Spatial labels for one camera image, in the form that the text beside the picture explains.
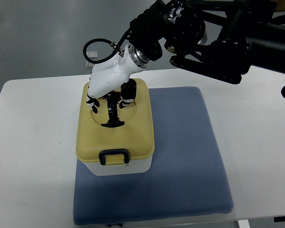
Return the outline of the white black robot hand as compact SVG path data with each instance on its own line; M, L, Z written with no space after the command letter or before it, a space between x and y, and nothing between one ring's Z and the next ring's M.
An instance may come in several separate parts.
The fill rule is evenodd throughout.
M98 98L118 89L129 81L130 75L145 70L150 59L139 51L134 45L124 47L123 56L115 54L111 59L96 64L90 76L86 103L94 112L98 112L100 104Z

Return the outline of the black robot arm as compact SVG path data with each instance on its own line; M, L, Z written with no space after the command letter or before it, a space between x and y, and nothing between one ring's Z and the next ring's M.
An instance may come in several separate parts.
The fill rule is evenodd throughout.
M285 13L276 16L282 5L281 0L157 0L130 22L118 43L101 42L120 54L129 41L152 61L164 48L173 66L236 85L251 66L285 74Z

